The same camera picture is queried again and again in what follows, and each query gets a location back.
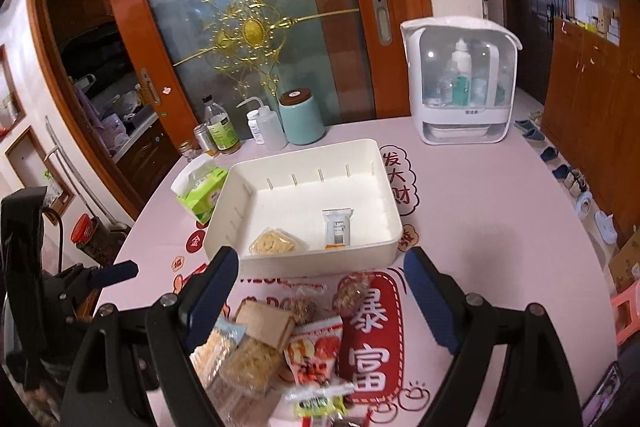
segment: can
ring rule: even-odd
[[[205,123],[200,124],[193,130],[193,135],[198,140],[200,148],[206,152],[209,156],[218,156],[220,151],[216,147],[213,137],[209,131],[209,128]]]

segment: white sterilizer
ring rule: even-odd
[[[401,24],[415,128],[431,145],[495,143],[513,108],[518,38],[474,17],[427,17]]]

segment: door lock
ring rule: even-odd
[[[389,20],[389,10],[386,0],[371,0],[373,2],[373,13],[376,17],[378,28],[378,40],[383,46],[388,46],[393,40],[391,33],[391,21]]]

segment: brown paper box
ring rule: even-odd
[[[609,270],[618,293],[635,282],[631,269],[636,263],[640,263],[640,230],[632,235],[622,250],[609,261]]]
[[[278,351],[284,351],[296,325],[290,312],[263,302],[245,300],[236,314],[236,323],[246,326],[246,334]]]

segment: door handle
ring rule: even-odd
[[[376,17],[378,28],[378,40],[383,46],[388,46],[393,40],[391,34],[391,21],[389,20],[389,10],[386,0],[371,0],[373,2],[373,13]]]
[[[161,100],[160,100],[160,97],[158,96],[158,92],[156,91],[156,86],[154,86],[154,83],[151,80],[151,77],[146,72],[146,68],[142,68],[140,70],[140,76],[142,77],[142,81],[146,86],[146,89],[148,89],[149,92],[151,93],[151,98],[154,101],[154,105],[160,105]]]

